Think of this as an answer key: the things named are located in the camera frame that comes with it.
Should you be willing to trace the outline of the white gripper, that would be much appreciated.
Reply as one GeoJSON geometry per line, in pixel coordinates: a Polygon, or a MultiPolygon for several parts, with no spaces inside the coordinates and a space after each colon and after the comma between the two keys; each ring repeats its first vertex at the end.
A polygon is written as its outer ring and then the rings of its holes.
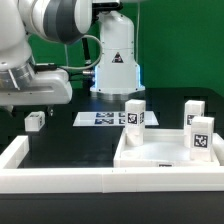
{"type": "Polygon", "coordinates": [[[38,72],[28,86],[18,89],[0,88],[0,106],[15,116],[14,106],[48,105],[48,116],[54,116],[54,104],[67,104],[72,98],[68,74],[61,69],[38,72]]]}

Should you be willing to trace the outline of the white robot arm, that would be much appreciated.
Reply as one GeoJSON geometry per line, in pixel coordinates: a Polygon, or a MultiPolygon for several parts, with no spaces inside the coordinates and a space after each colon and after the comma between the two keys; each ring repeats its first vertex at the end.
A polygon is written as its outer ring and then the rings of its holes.
{"type": "Polygon", "coordinates": [[[102,24],[96,39],[100,55],[93,94],[125,99],[141,93],[139,65],[133,57],[133,23],[118,11],[121,0],[0,0],[0,107],[67,104],[72,99],[70,66],[38,65],[28,36],[73,44],[102,24]]]}

